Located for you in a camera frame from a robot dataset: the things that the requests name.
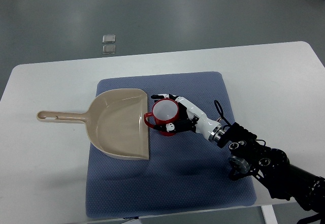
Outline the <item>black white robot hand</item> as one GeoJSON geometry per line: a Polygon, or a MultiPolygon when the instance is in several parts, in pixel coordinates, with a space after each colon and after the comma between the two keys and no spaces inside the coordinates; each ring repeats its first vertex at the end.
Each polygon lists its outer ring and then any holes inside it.
{"type": "Polygon", "coordinates": [[[192,131],[203,135],[210,142],[217,142],[225,133],[218,121],[209,119],[205,112],[184,97],[173,94],[154,94],[151,98],[156,104],[158,101],[168,99],[178,106],[178,119],[173,122],[153,125],[147,119],[144,120],[148,127],[159,131],[163,135],[192,131]]]}

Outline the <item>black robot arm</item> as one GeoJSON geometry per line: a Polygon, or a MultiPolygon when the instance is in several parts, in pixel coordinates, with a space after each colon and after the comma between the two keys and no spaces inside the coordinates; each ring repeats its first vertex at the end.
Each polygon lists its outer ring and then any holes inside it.
{"type": "Polygon", "coordinates": [[[324,178],[292,165],[286,153],[270,148],[257,135],[238,123],[227,123],[213,138],[220,148],[228,147],[231,156],[229,179],[252,176],[268,191],[272,199],[295,201],[315,215],[299,223],[324,223],[324,178]]]}

